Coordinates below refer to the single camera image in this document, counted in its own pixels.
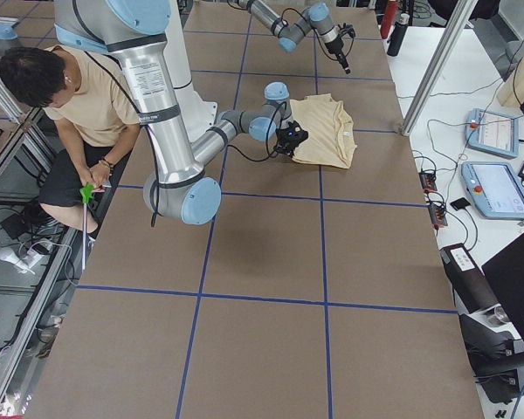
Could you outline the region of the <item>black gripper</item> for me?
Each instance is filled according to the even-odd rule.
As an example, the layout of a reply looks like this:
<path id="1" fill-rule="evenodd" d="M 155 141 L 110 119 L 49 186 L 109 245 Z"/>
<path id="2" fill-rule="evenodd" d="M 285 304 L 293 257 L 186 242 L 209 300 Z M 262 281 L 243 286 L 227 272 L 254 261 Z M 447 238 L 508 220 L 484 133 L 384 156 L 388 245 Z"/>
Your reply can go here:
<path id="1" fill-rule="evenodd" d="M 304 130 L 297 121 L 288 122 L 287 127 L 276 131 L 277 142 L 273 150 L 277 154 L 294 156 L 294 150 L 308 138 L 308 131 Z"/>
<path id="2" fill-rule="evenodd" d="M 331 28 L 322 36 L 327 52 L 334 56 L 336 61 L 346 74 L 350 74 L 351 70 L 347 60 L 347 55 L 344 52 L 343 37 L 348 35 L 352 40 L 355 39 L 355 29 L 352 24 L 332 25 Z"/>

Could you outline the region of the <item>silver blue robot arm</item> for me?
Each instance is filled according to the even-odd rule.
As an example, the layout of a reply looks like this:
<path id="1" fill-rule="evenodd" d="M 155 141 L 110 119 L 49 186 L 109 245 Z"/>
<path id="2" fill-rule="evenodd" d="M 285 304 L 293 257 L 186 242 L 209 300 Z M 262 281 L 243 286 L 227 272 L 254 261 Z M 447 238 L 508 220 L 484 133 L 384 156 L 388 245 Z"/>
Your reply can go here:
<path id="1" fill-rule="evenodd" d="M 114 57 L 132 94 L 140 123 L 149 131 L 155 172 L 144 185 L 145 203 L 159 216 L 186 224 L 208 223 L 221 203 L 221 188 L 204 167 L 239 134 L 292 155 L 308 137 L 293 118 L 285 84 L 265 88 L 258 111 L 227 111 L 190 141 L 164 51 L 167 29 L 179 25 L 170 1 L 57 1 L 55 26 L 63 45 Z"/>
<path id="2" fill-rule="evenodd" d="M 354 41 L 355 28 L 352 24 L 336 24 L 325 3 L 313 4 L 303 11 L 287 7 L 280 14 L 265 1 L 238 0 L 227 1 L 227 4 L 232 9 L 249 12 L 278 39 L 279 46 L 287 53 L 293 52 L 312 32 L 325 56 L 337 62 L 346 74 L 351 73 L 348 55 L 352 46 L 345 52 L 344 38 Z"/>

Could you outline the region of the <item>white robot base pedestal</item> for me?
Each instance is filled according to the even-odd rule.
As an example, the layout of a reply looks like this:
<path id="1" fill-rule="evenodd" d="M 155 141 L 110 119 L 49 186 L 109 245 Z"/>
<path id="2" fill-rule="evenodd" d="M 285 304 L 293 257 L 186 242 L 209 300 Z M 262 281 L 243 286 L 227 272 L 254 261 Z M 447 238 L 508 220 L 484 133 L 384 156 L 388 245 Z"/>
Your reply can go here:
<path id="1" fill-rule="evenodd" d="M 217 103 L 204 101 L 194 87 L 177 1 L 169 0 L 168 4 L 170 17 L 163 55 L 189 141 L 194 142 L 213 125 Z"/>

